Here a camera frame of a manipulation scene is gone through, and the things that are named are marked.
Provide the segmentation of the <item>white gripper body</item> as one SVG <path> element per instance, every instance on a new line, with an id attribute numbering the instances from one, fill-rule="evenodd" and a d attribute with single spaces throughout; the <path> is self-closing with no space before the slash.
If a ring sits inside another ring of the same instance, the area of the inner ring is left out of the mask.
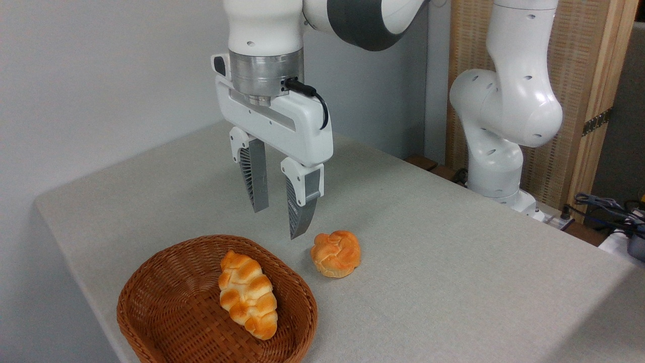
<path id="1" fill-rule="evenodd" d="M 321 130 L 324 110 L 320 102 L 291 92 L 270 105 L 254 105 L 233 88 L 227 53 L 211 57 L 216 75 L 217 100 L 224 119 L 306 167 L 328 161 L 333 154 L 331 124 Z"/>

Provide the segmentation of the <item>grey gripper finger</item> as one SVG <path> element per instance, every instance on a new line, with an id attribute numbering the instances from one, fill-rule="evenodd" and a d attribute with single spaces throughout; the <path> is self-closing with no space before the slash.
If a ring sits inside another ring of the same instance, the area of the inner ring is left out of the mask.
<path id="1" fill-rule="evenodd" d="M 305 167 L 284 158 L 281 170 L 286 178 L 290 238 L 304 234 L 313 219 L 316 201 L 324 196 L 324 165 Z"/>
<path id="2" fill-rule="evenodd" d="M 254 212 L 268 208 L 267 157 L 265 143 L 239 127 L 230 131 L 233 161 L 239 164 Z"/>

